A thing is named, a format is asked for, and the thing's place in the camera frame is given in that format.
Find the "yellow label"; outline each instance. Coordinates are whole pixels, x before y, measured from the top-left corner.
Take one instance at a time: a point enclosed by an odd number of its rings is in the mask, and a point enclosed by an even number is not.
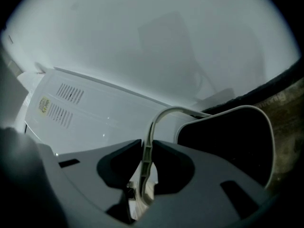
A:
[[[47,99],[45,96],[41,98],[39,102],[39,110],[45,115],[48,110],[48,106],[50,104],[50,100]]]

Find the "vent slot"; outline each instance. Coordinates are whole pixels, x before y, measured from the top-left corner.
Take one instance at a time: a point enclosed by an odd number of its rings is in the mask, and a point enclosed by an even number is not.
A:
[[[62,83],[59,87],[56,95],[64,100],[67,100],[73,104],[78,104],[84,94],[84,91],[71,85]]]
[[[56,104],[52,104],[47,116],[60,126],[68,128],[71,124],[73,113],[70,113]]]

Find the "white panel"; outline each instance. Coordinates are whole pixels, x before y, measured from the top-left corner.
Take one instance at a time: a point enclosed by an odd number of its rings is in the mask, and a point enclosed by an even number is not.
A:
[[[25,71],[60,67],[196,110],[300,57],[270,0],[25,0],[1,40]]]
[[[49,100],[47,107],[41,100]],[[60,71],[41,80],[26,115],[28,128],[53,152],[68,153],[143,139],[148,124],[165,105]],[[194,118],[171,114],[155,139],[174,141],[177,129]]]

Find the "ventilation grille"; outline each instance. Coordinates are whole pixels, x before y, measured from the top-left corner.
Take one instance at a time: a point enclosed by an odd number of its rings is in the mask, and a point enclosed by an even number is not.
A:
[[[70,113],[62,107],[52,103],[47,116],[59,125],[68,128],[73,118],[73,113]]]
[[[78,104],[83,94],[83,90],[63,83],[56,93],[60,98],[72,102],[73,104]]]

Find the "white wall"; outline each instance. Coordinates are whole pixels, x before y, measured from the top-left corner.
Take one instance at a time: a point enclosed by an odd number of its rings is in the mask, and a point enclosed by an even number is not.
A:
[[[197,110],[300,57],[269,0],[24,0],[1,41],[25,71],[60,67]]]

